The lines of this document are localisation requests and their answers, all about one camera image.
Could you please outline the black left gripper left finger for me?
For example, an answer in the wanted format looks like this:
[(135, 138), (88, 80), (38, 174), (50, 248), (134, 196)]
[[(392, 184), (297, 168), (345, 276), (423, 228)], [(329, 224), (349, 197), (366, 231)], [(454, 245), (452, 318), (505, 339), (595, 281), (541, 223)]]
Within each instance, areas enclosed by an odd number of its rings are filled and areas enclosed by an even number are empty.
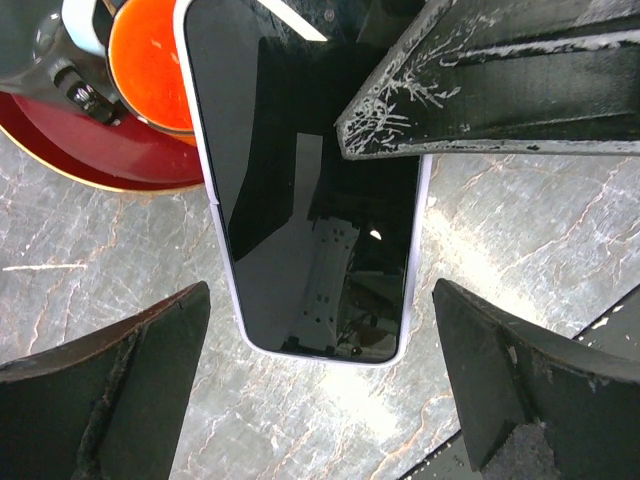
[(206, 282), (1, 366), (4, 479), (166, 479), (210, 318)]

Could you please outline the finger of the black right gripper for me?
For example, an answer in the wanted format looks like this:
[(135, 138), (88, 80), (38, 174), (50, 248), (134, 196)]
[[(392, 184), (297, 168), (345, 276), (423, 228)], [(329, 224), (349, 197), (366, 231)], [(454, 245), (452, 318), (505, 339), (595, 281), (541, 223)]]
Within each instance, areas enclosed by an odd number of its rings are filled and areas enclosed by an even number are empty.
[(635, 155), (635, 1), (426, 1), (336, 122), (351, 160)]

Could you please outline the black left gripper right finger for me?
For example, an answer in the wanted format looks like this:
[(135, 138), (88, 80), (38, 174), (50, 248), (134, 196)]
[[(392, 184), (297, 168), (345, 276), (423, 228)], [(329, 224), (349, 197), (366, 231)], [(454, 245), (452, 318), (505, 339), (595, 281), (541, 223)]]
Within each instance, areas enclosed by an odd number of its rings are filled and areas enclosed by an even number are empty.
[(636, 479), (639, 363), (440, 278), (436, 322), (469, 464), (486, 479)]

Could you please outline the lavender case phone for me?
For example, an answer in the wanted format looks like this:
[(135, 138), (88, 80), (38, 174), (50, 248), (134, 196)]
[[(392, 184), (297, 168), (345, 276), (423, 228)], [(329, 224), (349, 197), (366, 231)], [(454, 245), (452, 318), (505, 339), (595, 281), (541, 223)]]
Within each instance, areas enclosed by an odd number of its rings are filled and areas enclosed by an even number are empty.
[(429, 157), (344, 158), (335, 123), (408, 2), (180, 1), (173, 31), (245, 341), (379, 367), (403, 355)]

